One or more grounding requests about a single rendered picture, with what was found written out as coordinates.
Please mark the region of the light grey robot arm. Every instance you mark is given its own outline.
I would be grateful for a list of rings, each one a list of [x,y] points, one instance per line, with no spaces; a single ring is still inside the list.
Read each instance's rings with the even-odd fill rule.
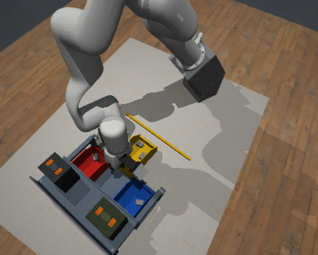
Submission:
[[[100,126],[112,155],[121,155],[129,148],[129,132],[118,100],[108,95],[83,107],[78,105],[103,73],[100,55],[112,43],[125,5],[178,57],[177,64],[183,70],[199,67],[205,58],[200,43],[203,33],[196,35],[197,15],[188,0],[87,0],[84,9],[64,7],[52,15],[51,30],[71,74],[65,93],[67,109],[80,131]]]

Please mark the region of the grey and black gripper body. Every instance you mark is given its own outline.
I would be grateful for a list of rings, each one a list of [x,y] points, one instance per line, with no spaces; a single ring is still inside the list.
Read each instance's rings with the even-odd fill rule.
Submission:
[[[129,140],[129,139],[128,139]],[[130,155],[133,151],[133,147],[132,147],[132,144],[129,140],[129,148],[127,149],[127,151],[121,155],[112,155],[110,154],[107,149],[104,149],[104,159],[106,161],[106,163],[110,163],[111,164],[111,167],[113,169],[116,169],[122,162],[119,161],[119,159],[124,155]]]

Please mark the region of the dark grey shelf rack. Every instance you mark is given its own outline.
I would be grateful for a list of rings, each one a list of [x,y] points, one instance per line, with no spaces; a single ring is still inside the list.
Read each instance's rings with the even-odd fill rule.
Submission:
[[[30,176],[29,178],[107,255],[117,255],[117,249],[124,242],[133,229],[137,229],[151,210],[155,207],[165,189],[161,187],[157,192],[151,189],[155,194],[149,202],[143,207],[140,213],[134,218],[120,204],[113,200],[114,196],[123,186],[131,181],[132,178],[123,173],[119,168],[110,170],[109,168],[95,181],[95,183],[78,169],[72,160],[80,154],[89,144],[97,146],[98,136],[93,134],[89,136],[82,144],[80,144],[67,158],[63,159],[73,168],[79,175],[80,179],[66,193],[59,189],[46,175],[38,180],[38,183]],[[99,147],[100,150],[104,150]],[[97,185],[96,185],[97,184]],[[89,220],[86,215],[94,206],[105,197],[116,208],[118,208],[128,219],[128,223],[122,228],[121,232],[114,238],[109,240],[103,235]],[[83,229],[81,226],[85,229]],[[108,252],[105,250],[107,249]]]

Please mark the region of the yellow bin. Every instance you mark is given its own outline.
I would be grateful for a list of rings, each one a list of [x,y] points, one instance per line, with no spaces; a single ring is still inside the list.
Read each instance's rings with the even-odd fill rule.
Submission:
[[[141,136],[141,134],[132,136],[130,139],[130,142],[132,144],[133,147],[133,151],[132,153],[129,155],[129,157],[131,157],[134,161],[139,161],[141,162],[143,165],[152,157],[152,155],[157,151],[157,146],[153,145],[150,141],[148,141],[147,139],[145,139],[143,136]],[[142,148],[138,147],[135,145],[135,143],[137,141],[143,142],[143,146]],[[142,158],[139,159],[140,154],[144,152],[146,153],[146,155]],[[125,166],[125,165],[124,165]],[[121,171],[123,171],[126,175],[128,175],[130,178],[133,177],[133,175],[130,173],[130,168],[128,168],[127,166],[125,166],[125,168],[123,169],[122,167],[118,167]]]

